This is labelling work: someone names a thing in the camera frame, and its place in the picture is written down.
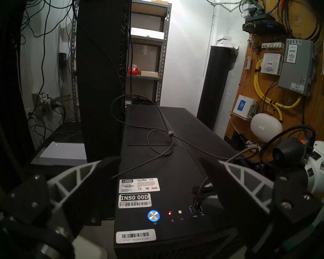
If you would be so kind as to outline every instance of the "cardboard box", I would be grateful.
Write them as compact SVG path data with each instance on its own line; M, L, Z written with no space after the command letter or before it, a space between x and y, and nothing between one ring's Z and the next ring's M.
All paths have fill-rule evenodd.
M140 29L140 28L131 28L131 34L135 36L149 37L155 39L164 39L164 32L148 30L148 29Z
M156 1L151 1L151 2L156 2L158 4L169 4L167 1L162 1L162 0L156 0Z
M158 72L154 72L154 71L140 71L140 75L146 77L158 78Z

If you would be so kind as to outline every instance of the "screw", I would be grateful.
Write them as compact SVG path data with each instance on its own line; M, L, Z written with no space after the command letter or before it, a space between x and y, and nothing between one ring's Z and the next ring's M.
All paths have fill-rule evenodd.
M293 207L289 202L286 202L286 201L282 201L282 202L281 202L281 206L282 206L284 209L288 209L288 210L290 210L290 209Z
M312 199L312 196L311 195L308 195L308 194L304 194L304 199L305 200L311 200Z

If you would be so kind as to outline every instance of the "black panel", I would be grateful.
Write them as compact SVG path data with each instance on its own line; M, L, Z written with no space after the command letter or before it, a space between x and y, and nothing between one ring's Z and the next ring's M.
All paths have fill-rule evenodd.
M122 126L111 116L109 108L123 89L118 72L121 73L122 66L126 67L126 61L121 61L122 48L126 50L123 38L125 45L127 42L127 34L122 31L125 3L127 0L80 0L79 3L77 81L88 162L120 154ZM115 67L84 29L103 47ZM116 115L122 116L121 111L118 104Z
M165 115L167 125L176 136L222 156L229 156L231 152L235 153L227 143L186 109L161 107L161 110ZM164 128L155 106L129 105L126 122L133 125ZM150 131L147 129L132 130L128 126L125 127L119 172L156 156L156 153L148 146L128 145L131 134L139 130ZM157 237L156 241L151 242L115 243L118 258L207 258L219 253L237 237L236 229L231 226L230 218L222 209L203 203L202 214L190 213L189 206L193 203L192 186L200 185L204 181L204 176L197 164L196 155L180 140L175 139L175 142L177 145L172 155L153 160L118 178L158 178L160 186L160 191L149 192L151 207L119 209L117 196L114 239L118 231L143 229L154 229ZM166 146L154 148L158 152L167 149ZM151 210L157 210L160 213L160 219L156 224L147 218Z
M232 56L233 52L229 48L211 47L197 113L197 118L211 130L215 126L218 110L220 109Z

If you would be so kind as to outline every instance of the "computer tower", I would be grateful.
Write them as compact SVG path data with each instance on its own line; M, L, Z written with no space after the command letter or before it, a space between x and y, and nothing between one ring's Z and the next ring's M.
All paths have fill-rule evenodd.
M184 108L161 107L169 129L201 149L224 157L236 151ZM164 128L155 106L129 105L126 122ZM150 130L126 126L119 172L157 156L147 144ZM164 132L149 137L162 153L170 146ZM227 258L243 243L223 209L202 204L196 210L192 186L206 174L204 153L174 138L174 152L118 178L114 249L118 258Z

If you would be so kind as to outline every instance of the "white box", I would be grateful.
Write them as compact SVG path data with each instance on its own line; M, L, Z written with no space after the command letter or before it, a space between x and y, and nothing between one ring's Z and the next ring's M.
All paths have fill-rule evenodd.
M131 34L135 36L149 37L154 39L164 39L164 32L155 30L131 28Z
M233 114L244 119L251 120L251 113L254 111L257 105L257 100L252 99L243 95L239 95L238 100L236 101Z
M279 75L281 73L282 62L282 54L264 54L261 63L261 73Z

